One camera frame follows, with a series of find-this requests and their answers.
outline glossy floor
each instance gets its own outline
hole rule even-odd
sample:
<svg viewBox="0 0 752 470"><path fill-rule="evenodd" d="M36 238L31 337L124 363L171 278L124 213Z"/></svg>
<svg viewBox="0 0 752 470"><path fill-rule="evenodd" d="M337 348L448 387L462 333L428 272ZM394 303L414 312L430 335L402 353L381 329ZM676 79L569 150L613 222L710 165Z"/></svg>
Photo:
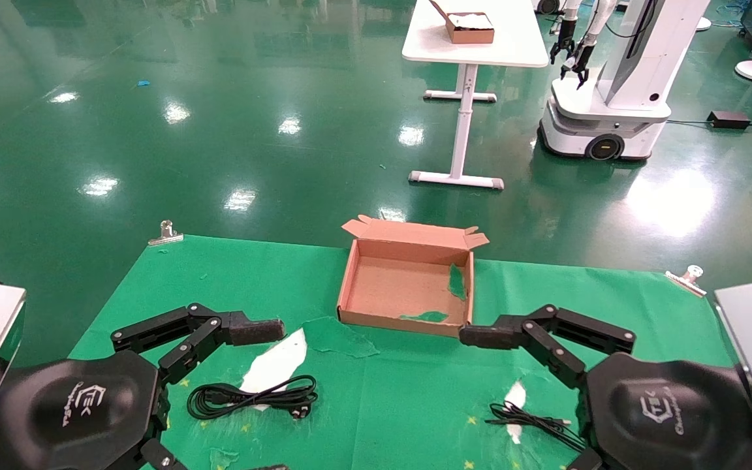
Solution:
<svg viewBox="0 0 752 470"><path fill-rule="evenodd" d="M752 131L669 125L645 166L551 157L535 129L557 67L480 68L478 91L499 103L475 105L466 172L507 189L410 185L410 170L448 170L458 106L421 99L453 86L456 66L400 56L412 9L0 0L0 277L29 289L20 362L67 354L164 218L199 235L338 247L359 213L478 225L492 241L481 258L700 264L708 289L752 281ZM674 119L752 118L736 33L693 40ZM593 65L611 40L600 42Z"/></svg>

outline table foot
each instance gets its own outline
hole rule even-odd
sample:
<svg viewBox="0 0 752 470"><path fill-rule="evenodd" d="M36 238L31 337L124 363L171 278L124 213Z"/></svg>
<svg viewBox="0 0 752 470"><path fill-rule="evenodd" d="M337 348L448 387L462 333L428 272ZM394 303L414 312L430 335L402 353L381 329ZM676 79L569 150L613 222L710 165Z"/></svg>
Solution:
<svg viewBox="0 0 752 470"><path fill-rule="evenodd" d="M483 178L483 176L460 176L451 178L447 173L411 172L408 181L425 181L429 183L442 183L448 185L475 185L475 187L490 187L492 189L504 189L504 180L501 178Z"/></svg>
<svg viewBox="0 0 752 470"><path fill-rule="evenodd" d="M463 93L427 89L426 94L423 96L431 99L461 99L463 98ZM489 103L495 103L498 101L498 97L495 96L495 93L473 93L472 99L474 99L474 101L487 101Z"/></svg>

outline brown cardboard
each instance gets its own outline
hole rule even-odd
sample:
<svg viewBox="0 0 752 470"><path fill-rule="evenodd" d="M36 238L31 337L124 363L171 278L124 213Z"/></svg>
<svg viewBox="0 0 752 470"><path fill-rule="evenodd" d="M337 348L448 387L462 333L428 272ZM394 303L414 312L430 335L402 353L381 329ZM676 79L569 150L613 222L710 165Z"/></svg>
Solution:
<svg viewBox="0 0 752 470"><path fill-rule="evenodd" d="M445 29L448 32L448 37L451 39L452 44L492 44L495 40L495 25L492 25L492 29L457 29L452 23L451 18L448 15L483 15L485 12L447 12L441 4L436 0L430 0L437 12L445 19Z"/></svg>
<svg viewBox="0 0 752 470"><path fill-rule="evenodd" d="M489 243L477 227L467 229L401 223L358 216L342 228L355 235L338 295L343 323L457 336L471 323L475 293L474 247ZM448 290L451 264L463 274L466 300ZM441 323L413 321L436 310Z"/></svg>

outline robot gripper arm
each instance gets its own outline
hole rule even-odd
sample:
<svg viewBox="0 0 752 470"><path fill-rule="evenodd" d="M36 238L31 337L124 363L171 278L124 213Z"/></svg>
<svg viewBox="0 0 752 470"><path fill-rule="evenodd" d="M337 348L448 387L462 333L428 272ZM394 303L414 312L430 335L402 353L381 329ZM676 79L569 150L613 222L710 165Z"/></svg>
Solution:
<svg viewBox="0 0 752 470"><path fill-rule="evenodd" d="M159 381L164 386L182 381L220 345L268 343L283 339L285 335L279 319L249 321L241 311L214 312L201 304L190 304L120 328L111 334L111 339L116 352L132 350L140 354L187 336L159 360ZM159 470L187 470L157 437L145 437L140 449L144 460ZM284 465L268 469L289 470Z"/></svg>
<svg viewBox="0 0 752 470"><path fill-rule="evenodd" d="M582 0L566 0L563 16L561 17L559 39L550 48L550 63L556 63L556 56L563 50L567 51L566 58L573 55L576 44L573 40L573 33L576 30L576 21L579 19L580 5L582 5Z"/></svg>
<svg viewBox="0 0 752 470"><path fill-rule="evenodd" d="M597 8L594 9L591 15L591 21L588 24L585 35L582 36L582 40L576 45L576 49L573 54L568 55L567 60L562 63L561 77L564 78L568 71L575 72L579 77L579 86L576 89L582 88L583 84L587 82L589 76L588 60L591 59L593 54L593 48L597 45L597 37L602 32L608 19L611 18L611 14L614 9L617 8L618 0L602 0L600 3L596 3Z"/></svg>
<svg viewBox="0 0 752 470"><path fill-rule="evenodd" d="M524 348L568 388L585 387L585 364L550 333L605 354L630 354L635 347L631 331L550 304L530 315L501 315L490 326L465 325L460 342L495 350ZM586 448L567 467L600 470L603 459Z"/></svg>

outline table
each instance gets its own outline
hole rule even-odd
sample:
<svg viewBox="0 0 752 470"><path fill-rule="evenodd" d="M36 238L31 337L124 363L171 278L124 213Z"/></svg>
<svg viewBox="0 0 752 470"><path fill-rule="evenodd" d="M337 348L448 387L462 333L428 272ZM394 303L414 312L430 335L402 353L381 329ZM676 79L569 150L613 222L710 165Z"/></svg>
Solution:
<svg viewBox="0 0 752 470"><path fill-rule="evenodd" d="M314 375L320 395L304 420L293 422L284 411L244 410L202 425L185 410L200 384L239 386L268 345L221 347L187 383L169 386L170 429L162 441L190 470L280 462L292 470L556 470L574 458L537 429L525 429L516 445L505 429L483 422L489 403L501 401L515 380L527 390L526 411L576 422L576 393L524 351L338 324L335 303L347 254L192 235L147 247L71 357L105 357L116 328L191 302L242 309L252 319L280 318L288 333L304 327L308 350L296 374ZM630 328L638 334L634 355L640 359L732 365L707 300L662 273L475 261L475 324L546 303ZM362 351L362 339L378 354ZM156 361L175 345L144 357ZM578 345L570 349L589 367L604 357Z"/></svg>
<svg viewBox="0 0 752 470"><path fill-rule="evenodd" d="M543 67L548 63L547 51L530 0L476 0L463 4L469 4L472 11L483 11L489 17L495 27L495 41L492 44L451 44L443 17L429 0L417 0L408 36L405 37L402 48L405 59L459 63L456 90L427 90L425 96L460 100L450 173L411 172L408 179L504 189L501 178L463 174L472 103L475 99L492 103L497 101L493 93L475 93L478 65Z"/></svg>

